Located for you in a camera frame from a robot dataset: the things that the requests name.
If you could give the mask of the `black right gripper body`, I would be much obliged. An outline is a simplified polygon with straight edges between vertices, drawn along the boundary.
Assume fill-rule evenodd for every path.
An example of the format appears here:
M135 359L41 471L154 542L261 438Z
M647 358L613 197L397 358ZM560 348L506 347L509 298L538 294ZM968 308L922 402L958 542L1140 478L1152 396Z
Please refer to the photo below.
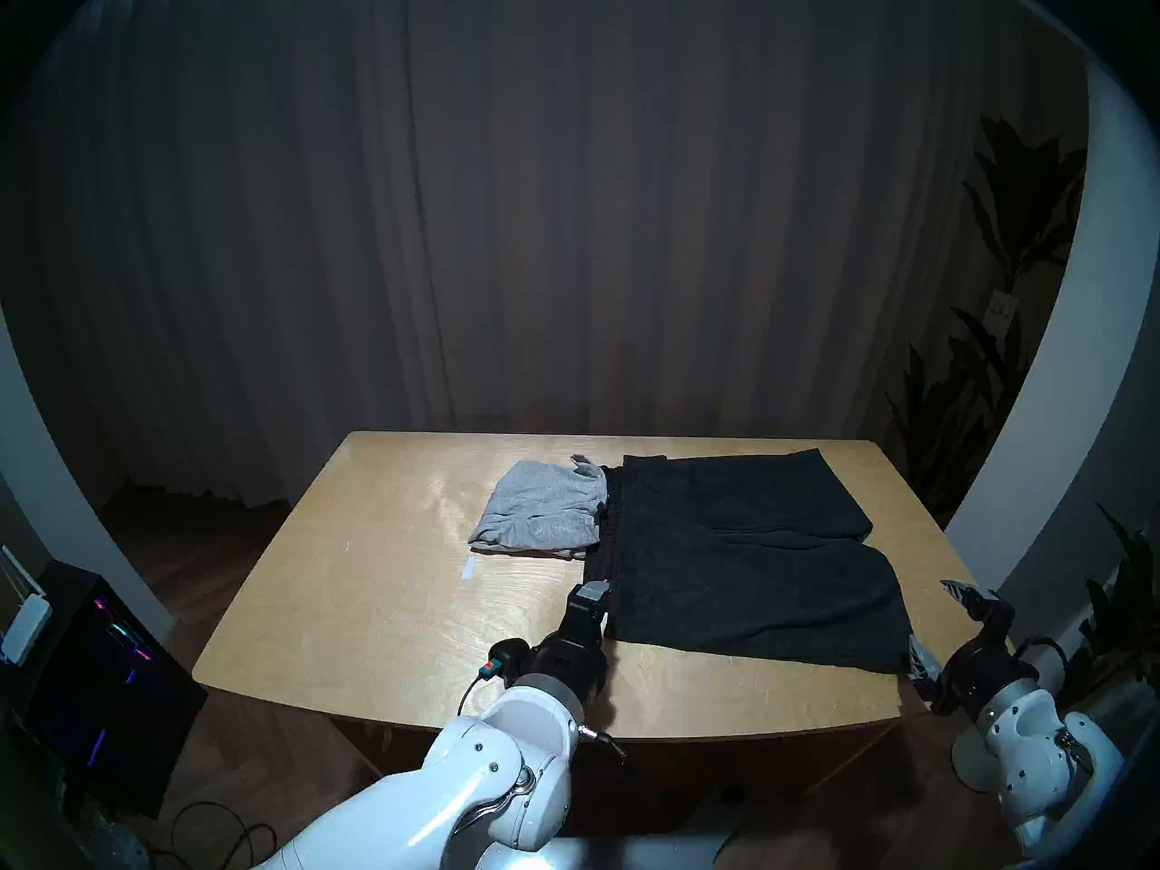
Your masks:
M1003 688L1021 681L1037 684L1039 673L1007 646L1015 618L1009 603L998 597L957 601L981 626L943 666L935 683L933 713L950 716L963 709L969 716L978 716Z

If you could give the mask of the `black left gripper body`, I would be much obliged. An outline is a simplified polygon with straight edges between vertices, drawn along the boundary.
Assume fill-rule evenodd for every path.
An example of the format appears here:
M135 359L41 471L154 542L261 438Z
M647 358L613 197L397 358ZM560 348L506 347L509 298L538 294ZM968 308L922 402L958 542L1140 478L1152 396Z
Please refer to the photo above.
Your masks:
M507 688L539 675L563 684L579 702L597 698L608 677L603 652L608 606L608 595L570 595L559 626L538 645L508 639Z

